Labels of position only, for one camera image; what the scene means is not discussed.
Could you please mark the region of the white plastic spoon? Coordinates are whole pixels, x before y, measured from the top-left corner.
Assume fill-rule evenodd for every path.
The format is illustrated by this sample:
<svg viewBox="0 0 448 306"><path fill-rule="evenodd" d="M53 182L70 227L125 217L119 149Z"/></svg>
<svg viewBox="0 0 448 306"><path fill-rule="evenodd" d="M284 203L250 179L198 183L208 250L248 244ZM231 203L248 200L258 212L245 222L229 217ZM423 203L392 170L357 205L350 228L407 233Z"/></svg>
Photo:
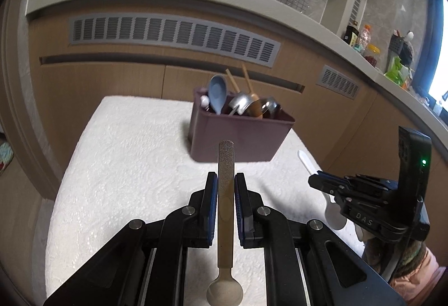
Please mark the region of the white plastic spoon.
<svg viewBox="0 0 448 306"><path fill-rule="evenodd" d="M316 167L303 150L298 150L298 158L310 175L318 173ZM326 223L334 230L343 229L346 226L347 219L340 214L340 206L330 197L329 194L323 192L322 195L326 201L326 208L324 211Z"/></svg>

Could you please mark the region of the translucent brown black-handled spoon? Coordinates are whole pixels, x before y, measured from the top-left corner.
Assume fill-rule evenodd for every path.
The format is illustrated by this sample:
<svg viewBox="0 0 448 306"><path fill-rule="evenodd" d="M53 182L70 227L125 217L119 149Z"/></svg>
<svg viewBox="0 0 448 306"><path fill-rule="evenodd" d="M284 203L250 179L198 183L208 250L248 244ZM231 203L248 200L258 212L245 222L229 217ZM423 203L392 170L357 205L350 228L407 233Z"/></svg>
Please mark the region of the translucent brown black-handled spoon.
<svg viewBox="0 0 448 306"><path fill-rule="evenodd" d="M218 153L218 215L217 267L218 276L209 284L209 305L240 305L244 297L241 284L233 278L234 249L234 143L225 140Z"/></svg>

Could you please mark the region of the wooden spoon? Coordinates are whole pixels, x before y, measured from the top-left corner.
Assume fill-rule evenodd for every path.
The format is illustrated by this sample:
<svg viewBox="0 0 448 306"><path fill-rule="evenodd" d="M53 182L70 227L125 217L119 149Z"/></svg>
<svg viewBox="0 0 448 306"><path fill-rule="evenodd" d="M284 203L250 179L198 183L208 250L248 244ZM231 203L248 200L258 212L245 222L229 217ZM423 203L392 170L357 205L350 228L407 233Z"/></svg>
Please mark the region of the wooden spoon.
<svg viewBox="0 0 448 306"><path fill-rule="evenodd" d="M246 84L247 84L248 89L249 89L249 96L252 99L252 103L249 105L249 107L247 109L247 112L252 117L255 117L257 119L262 119L263 118L263 112L262 112L262 107L261 107L261 103L260 103L260 97L254 91L254 87L252 85L252 81L250 79L250 76L248 75L248 70L247 70L245 64L242 64L241 67L242 67L242 71L243 71L243 74L244 74L244 78L245 78Z"/></svg>

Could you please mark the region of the black shovel-shaped spoon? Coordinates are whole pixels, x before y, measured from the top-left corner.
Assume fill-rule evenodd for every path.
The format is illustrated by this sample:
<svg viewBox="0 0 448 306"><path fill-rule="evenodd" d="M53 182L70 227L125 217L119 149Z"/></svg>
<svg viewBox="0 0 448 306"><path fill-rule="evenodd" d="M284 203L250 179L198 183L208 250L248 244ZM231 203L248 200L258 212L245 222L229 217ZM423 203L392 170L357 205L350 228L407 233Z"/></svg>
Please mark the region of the black shovel-shaped spoon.
<svg viewBox="0 0 448 306"><path fill-rule="evenodd" d="M250 105L254 102L254 98L247 93L239 92L236 96L229 102L229 107L231 108L230 115L243 115Z"/></svg>

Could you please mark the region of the blue plastic spoon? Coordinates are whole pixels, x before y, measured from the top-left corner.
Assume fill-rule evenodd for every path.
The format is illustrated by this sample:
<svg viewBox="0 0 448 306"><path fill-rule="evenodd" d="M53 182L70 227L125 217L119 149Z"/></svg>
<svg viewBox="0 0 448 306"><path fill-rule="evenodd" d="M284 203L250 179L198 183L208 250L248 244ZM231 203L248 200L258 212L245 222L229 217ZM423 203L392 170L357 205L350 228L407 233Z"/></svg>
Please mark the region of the blue plastic spoon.
<svg viewBox="0 0 448 306"><path fill-rule="evenodd" d="M224 76L213 76L208 85L209 105L216 114L221 114L227 98L227 85Z"/></svg>

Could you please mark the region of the wooden chopstick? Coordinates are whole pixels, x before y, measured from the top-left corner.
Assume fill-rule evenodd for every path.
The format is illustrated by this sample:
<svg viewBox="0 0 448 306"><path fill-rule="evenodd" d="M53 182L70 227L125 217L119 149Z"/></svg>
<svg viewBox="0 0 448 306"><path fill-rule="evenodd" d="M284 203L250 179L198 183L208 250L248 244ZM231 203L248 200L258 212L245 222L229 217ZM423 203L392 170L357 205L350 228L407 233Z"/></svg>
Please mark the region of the wooden chopstick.
<svg viewBox="0 0 448 306"><path fill-rule="evenodd" d="M233 87L233 89L235 90L235 92L236 92L236 93L241 92L241 89L239 88L238 84L236 83L235 78L234 78L234 76L232 75L231 71L230 71L229 69L226 69L226 70L225 70L225 73L226 73L226 75L228 76L228 78L229 78L229 80L230 80L230 82L231 82L231 84L232 84L232 87Z"/></svg>

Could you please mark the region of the maroon plastic utensil caddy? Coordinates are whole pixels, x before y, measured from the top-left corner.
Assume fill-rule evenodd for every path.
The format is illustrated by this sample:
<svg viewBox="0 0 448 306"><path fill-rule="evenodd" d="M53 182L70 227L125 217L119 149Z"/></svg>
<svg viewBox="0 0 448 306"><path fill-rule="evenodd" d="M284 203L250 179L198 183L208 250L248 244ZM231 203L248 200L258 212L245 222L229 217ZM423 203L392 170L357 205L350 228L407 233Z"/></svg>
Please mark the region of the maroon plastic utensil caddy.
<svg viewBox="0 0 448 306"><path fill-rule="evenodd" d="M215 163L218 145L230 140L234 143L235 161L271 161L295 124L295 119L281 110L273 119L215 114L200 106L200 97L207 89L194 89L188 140L190 155L197 162Z"/></svg>

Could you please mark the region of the green packaging bag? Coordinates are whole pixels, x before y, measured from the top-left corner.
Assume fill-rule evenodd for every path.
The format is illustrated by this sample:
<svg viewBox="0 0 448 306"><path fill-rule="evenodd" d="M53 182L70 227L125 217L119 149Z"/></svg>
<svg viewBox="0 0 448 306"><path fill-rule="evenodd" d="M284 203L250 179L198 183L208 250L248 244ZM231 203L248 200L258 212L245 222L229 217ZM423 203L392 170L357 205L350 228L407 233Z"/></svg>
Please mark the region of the green packaging bag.
<svg viewBox="0 0 448 306"><path fill-rule="evenodd" d="M410 82L412 80L412 71L402 64L400 57L395 56L390 64L389 69L384 74L386 78L393 81L398 86L403 86L406 82Z"/></svg>

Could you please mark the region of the short grey vent grille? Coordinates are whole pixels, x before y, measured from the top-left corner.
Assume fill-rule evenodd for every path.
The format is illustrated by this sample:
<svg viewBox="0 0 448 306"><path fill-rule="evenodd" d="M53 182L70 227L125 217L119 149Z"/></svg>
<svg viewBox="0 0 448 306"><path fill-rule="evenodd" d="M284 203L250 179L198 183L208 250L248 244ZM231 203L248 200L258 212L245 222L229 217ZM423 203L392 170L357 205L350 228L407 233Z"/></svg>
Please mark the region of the short grey vent grille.
<svg viewBox="0 0 448 306"><path fill-rule="evenodd" d="M323 67L316 84L352 100L356 98L360 90L357 82L328 65Z"/></svg>

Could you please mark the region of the yellow-lid jar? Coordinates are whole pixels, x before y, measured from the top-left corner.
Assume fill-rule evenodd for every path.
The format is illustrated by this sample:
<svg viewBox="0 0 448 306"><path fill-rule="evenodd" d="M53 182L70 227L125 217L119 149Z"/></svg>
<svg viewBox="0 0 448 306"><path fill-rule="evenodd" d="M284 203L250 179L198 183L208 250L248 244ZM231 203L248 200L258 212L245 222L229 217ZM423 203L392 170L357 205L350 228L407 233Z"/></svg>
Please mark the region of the yellow-lid jar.
<svg viewBox="0 0 448 306"><path fill-rule="evenodd" d="M381 55L381 51L377 46L368 44L368 46L365 48L363 57L373 67L376 67L377 62L380 58L380 55Z"/></svg>

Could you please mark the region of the black hanging utensil basket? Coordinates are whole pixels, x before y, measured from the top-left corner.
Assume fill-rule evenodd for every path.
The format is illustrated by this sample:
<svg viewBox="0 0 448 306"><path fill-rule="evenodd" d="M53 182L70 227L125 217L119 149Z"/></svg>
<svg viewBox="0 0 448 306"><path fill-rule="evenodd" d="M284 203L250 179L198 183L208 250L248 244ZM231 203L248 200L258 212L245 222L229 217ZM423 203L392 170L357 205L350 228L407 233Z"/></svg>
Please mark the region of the black hanging utensil basket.
<svg viewBox="0 0 448 306"><path fill-rule="evenodd" d="M412 46L414 36L412 31L408 31L403 36L398 29L394 29L389 41L389 58L398 57L404 66L410 67L414 59L414 48Z"/></svg>

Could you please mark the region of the orange-cap plastic bottle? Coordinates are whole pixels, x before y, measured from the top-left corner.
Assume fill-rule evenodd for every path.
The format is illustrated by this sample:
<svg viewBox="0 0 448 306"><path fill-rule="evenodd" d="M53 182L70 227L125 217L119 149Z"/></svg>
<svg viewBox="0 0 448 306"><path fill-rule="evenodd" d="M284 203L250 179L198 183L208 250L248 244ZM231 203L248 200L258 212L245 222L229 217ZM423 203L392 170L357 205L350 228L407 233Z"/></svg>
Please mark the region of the orange-cap plastic bottle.
<svg viewBox="0 0 448 306"><path fill-rule="evenodd" d="M359 45L360 45L360 53L364 54L366 48L370 44L370 39L371 39L369 24L364 25L358 38L359 38Z"/></svg>

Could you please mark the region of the dark seasoning bottle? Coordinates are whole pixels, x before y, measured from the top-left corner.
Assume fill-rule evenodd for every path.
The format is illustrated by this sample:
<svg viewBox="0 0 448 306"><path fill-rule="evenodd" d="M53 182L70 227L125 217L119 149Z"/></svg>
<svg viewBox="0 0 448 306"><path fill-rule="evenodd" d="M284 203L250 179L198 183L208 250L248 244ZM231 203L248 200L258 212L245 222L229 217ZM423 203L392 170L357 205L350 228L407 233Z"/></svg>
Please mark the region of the dark seasoning bottle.
<svg viewBox="0 0 448 306"><path fill-rule="evenodd" d="M343 36L343 41L353 47L358 39L358 34L359 31L356 26L348 25Z"/></svg>

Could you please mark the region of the long grey vent grille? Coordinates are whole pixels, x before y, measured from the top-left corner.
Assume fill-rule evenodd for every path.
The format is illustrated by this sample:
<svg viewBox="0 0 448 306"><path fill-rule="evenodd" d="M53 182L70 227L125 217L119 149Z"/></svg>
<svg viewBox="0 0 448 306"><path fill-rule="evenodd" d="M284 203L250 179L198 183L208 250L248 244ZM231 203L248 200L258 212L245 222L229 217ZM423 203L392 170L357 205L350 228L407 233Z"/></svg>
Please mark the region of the long grey vent grille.
<svg viewBox="0 0 448 306"><path fill-rule="evenodd" d="M183 48L273 67L280 42L229 25L171 14L104 13L69 18L69 42Z"/></svg>

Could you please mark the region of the teal cloth on floor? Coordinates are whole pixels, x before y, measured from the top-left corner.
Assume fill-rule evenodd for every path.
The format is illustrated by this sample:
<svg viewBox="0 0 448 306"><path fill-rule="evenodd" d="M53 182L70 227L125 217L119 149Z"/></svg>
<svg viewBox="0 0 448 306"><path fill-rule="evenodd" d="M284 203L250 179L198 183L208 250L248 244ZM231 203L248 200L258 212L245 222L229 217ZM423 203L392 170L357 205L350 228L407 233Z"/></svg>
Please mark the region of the teal cloth on floor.
<svg viewBox="0 0 448 306"><path fill-rule="evenodd" d="M14 157L14 152L12 147L8 142L3 142L0 145L0 172L3 173L4 170L10 165Z"/></svg>

